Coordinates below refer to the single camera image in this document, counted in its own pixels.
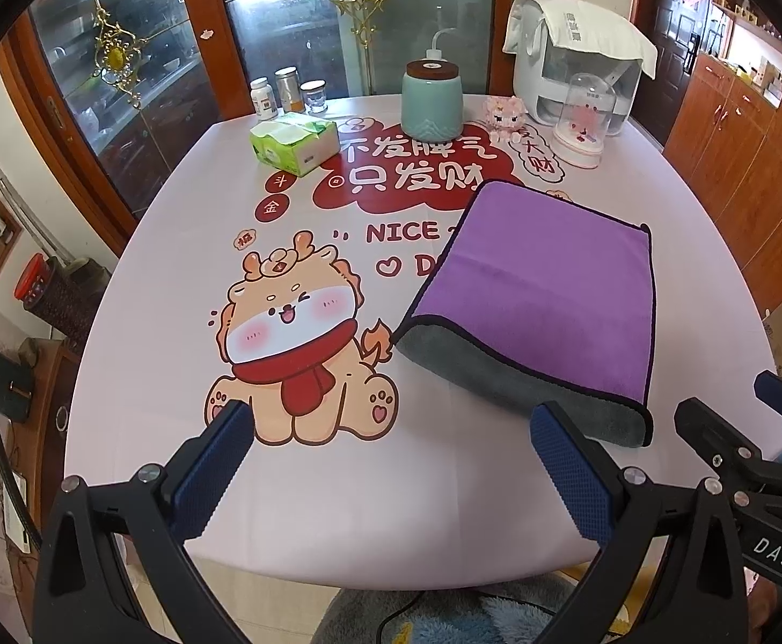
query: green tissue package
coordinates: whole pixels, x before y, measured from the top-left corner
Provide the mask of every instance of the green tissue package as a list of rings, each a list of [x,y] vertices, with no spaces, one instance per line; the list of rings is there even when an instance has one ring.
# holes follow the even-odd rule
[[[340,152],[340,136],[333,121],[290,112],[251,128],[251,145],[260,162],[303,177]]]

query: black bag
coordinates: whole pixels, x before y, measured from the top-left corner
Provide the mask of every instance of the black bag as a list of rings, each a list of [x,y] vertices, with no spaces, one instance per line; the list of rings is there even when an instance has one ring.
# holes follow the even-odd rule
[[[0,353],[0,413],[11,421],[27,421],[33,387],[33,368]]]

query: brown wooden lid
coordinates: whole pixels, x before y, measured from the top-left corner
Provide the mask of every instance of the brown wooden lid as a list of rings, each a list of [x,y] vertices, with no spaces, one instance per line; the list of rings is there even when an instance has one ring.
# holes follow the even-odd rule
[[[453,79],[459,76],[459,66],[448,61],[412,61],[405,72],[415,79]]]

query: red lid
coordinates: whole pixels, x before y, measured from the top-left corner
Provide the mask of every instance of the red lid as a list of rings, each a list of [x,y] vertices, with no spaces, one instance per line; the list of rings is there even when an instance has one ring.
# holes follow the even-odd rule
[[[14,296],[17,301],[23,301],[30,288],[39,279],[45,278],[48,274],[48,264],[45,262],[45,256],[41,253],[33,254],[33,258],[27,262],[24,272],[18,279],[18,285],[14,290]]]

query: teal ceramic jar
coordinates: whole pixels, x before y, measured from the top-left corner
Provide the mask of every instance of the teal ceramic jar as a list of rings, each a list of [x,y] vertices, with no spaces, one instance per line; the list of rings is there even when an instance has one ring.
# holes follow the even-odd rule
[[[452,62],[410,62],[403,75],[405,135],[423,142],[449,142],[462,134],[462,80]]]

